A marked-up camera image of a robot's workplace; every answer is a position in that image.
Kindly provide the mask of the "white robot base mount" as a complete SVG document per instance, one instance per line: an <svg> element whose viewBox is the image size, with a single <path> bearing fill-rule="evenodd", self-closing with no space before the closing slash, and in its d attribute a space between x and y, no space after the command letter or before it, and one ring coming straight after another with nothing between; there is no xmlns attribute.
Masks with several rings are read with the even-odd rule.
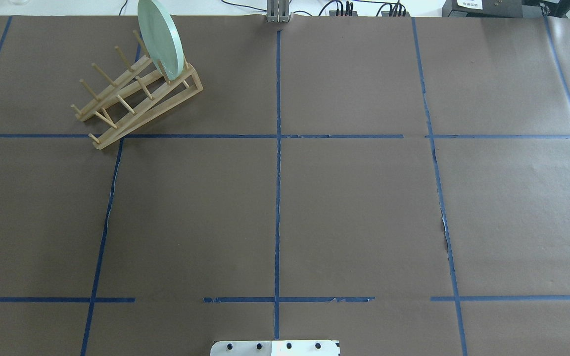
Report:
<svg viewBox="0 0 570 356"><path fill-rule="evenodd" d="M215 342L211 356L339 356L336 340L252 340Z"/></svg>

